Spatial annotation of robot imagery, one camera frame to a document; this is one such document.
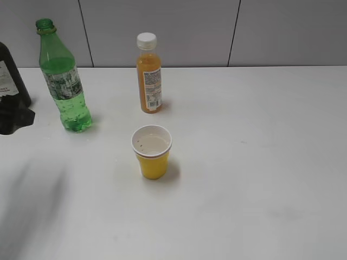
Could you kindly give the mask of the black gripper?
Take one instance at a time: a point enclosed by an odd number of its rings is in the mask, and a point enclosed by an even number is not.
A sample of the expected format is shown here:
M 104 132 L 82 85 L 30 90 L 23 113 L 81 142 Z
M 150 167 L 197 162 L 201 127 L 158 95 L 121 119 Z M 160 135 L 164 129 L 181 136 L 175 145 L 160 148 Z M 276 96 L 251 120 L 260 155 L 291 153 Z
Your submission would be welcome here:
M 19 96 L 1 97 L 1 135 L 13 134 L 34 123 L 35 112 L 25 106 Z

